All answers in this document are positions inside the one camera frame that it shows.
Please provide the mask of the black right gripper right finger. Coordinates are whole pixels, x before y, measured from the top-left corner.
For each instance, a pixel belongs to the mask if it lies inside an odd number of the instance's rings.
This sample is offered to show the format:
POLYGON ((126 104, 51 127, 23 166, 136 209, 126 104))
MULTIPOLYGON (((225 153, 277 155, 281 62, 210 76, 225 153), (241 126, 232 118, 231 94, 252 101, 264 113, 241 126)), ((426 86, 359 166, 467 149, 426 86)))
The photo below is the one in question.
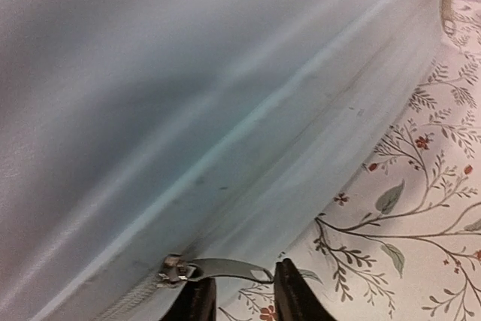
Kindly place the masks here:
POLYGON ((278 320, 335 321, 289 258, 276 263, 274 304, 278 320))

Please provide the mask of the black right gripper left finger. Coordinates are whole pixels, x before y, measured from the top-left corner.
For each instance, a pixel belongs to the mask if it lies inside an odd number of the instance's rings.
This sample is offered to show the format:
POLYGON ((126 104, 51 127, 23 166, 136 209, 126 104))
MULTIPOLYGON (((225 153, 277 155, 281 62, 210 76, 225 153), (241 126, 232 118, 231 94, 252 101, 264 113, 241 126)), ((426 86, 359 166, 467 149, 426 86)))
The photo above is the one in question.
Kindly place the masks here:
POLYGON ((189 281, 161 321, 215 321, 216 281, 189 281))

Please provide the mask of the light blue hard-shell suitcase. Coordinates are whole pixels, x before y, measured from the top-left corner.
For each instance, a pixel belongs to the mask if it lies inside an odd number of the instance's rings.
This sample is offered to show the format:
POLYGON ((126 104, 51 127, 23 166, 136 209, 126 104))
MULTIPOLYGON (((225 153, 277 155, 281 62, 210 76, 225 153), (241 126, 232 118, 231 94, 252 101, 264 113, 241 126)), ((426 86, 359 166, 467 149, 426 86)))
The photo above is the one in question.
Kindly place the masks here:
POLYGON ((169 253, 269 268, 427 73, 441 0, 1 0, 1 318, 165 309, 169 253))

